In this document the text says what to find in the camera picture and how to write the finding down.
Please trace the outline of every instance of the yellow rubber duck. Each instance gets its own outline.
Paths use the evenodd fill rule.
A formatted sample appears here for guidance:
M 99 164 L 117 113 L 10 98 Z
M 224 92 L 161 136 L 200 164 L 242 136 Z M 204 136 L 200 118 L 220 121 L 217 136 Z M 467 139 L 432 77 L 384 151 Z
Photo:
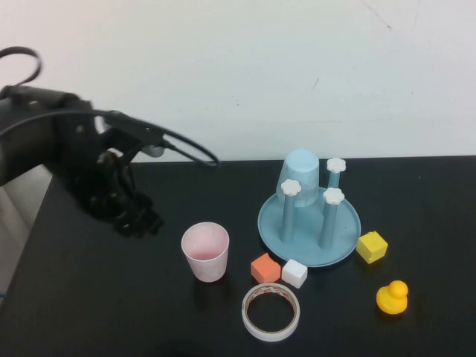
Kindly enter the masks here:
M 407 295 L 407 284 L 394 280 L 389 286 L 383 286 L 377 291 L 377 305 L 383 312 L 396 315 L 407 309 Z

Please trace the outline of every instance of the pink paper cup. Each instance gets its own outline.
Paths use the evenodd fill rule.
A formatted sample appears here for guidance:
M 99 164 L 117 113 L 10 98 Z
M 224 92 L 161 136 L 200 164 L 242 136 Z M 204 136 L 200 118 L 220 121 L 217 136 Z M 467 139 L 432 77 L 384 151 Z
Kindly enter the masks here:
M 206 283 L 217 281 L 226 271 L 228 232 L 213 222 L 201 222 L 188 228 L 181 238 L 181 249 L 193 274 Z

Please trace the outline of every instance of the blue pole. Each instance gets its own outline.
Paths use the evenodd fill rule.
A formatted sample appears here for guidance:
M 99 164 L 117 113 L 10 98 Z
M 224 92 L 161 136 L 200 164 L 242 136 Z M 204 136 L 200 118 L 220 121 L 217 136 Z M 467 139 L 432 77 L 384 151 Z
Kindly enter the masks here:
M 324 204 L 324 221 L 322 223 L 319 246 L 322 249 L 331 249 L 334 240 L 335 217 L 338 205 Z
M 283 227 L 281 229 L 281 240 L 285 243 L 292 241 L 292 231 L 295 225 L 295 200 L 296 196 L 284 196 Z
M 329 175 L 329 184 L 327 187 L 339 188 L 339 179 L 341 177 L 341 173 L 333 173 L 331 171 Z

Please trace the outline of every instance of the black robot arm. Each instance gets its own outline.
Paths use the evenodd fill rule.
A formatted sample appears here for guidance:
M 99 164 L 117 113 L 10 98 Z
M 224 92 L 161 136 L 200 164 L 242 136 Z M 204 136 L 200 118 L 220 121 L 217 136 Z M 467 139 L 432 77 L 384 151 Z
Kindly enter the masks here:
M 38 58 L 31 49 L 20 47 L 0 51 L 0 58 L 10 54 Z M 140 151 L 157 157 L 172 149 L 203 166 L 218 165 L 212 152 L 168 129 L 120 112 L 94 110 L 75 94 L 23 85 L 40 70 L 39 61 L 30 78 L 0 92 L 0 185 L 44 164 L 85 212 L 112 223 L 125 236 L 142 237 L 146 232 L 155 234 L 162 220 L 152 210 L 152 200 L 135 187 L 129 164 Z M 96 117 L 108 124 L 105 132 L 97 131 Z M 167 136 L 210 161 L 179 149 Z

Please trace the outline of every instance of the white flower-shaped knob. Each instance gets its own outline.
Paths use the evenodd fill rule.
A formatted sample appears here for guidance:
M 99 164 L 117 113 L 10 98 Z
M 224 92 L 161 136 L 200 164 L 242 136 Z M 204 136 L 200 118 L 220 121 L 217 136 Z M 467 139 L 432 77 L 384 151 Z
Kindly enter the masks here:
M 331 173 L 341 173 L 345 171 L 345 160 L 341 158 L 330 158 L 327 160 L 327 169 Z
M 300 192 L 299 181 L 287 179 L 281 184 L 281 190 L 286 196 L 296 196 Z
M 324 192 L 324 199 L 330 205 L 338 205 L 344 200 L 344 194 L 340 188 L 328 188 Z

